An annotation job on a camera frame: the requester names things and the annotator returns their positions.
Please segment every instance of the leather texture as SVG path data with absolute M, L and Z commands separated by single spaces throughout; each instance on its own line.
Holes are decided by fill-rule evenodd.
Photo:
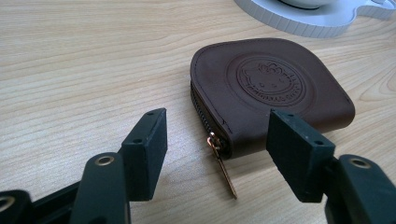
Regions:
M 191 90 L 226 142 L 224 159 L 265 149 L 271 108 L 324 133 L 350 124 L 355 107 L 323 62 L 289 40 L 250 39 L 198 50 Z

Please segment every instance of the metal zipper tab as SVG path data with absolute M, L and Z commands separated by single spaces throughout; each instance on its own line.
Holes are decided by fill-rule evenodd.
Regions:
M 238 196 L 236 195 L 235 188 L 233 187 L 233 182 L 231 182 L 231 179 L 228 176 L 227 170 L 225 169 L 224 163 L 222 162 L 221 156 L 219 155 L 219 150 L 221 150 L 220 140 L 216 137 L 216 135 L 214 133 L 210 133 L 209 137 L 207 137 L 207 143 L 212 148 L 213 154 L 216 156 L 216 159 L 219 162 L 221 171 L 223 172 L 224 177 L 227 180 L 228 186 L 230 187 L 230 190 L 233 193 L 233 197 L 235 199 L 237 199 Z

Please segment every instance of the wood grain surface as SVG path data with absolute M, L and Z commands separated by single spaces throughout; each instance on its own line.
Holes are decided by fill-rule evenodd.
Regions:
M 395 15 L 313 39 L 233 0 L 42 0 L 0 2 L 0 190 L 35 201 L 68 186 L 90 157 L 118 151 L 146 111 L 166 107 L 168 152 L 154 199 L 131 203 L 133 223 L 326 223 L 324 203 L 299 203 L 266 151 L 225 162 L 234 200 L 191 103 L 198 49 L 261 37 L 297 42 L 326 64 L 357 111 L 325 134 L 336 156 L 375 161 L 395 183 Z

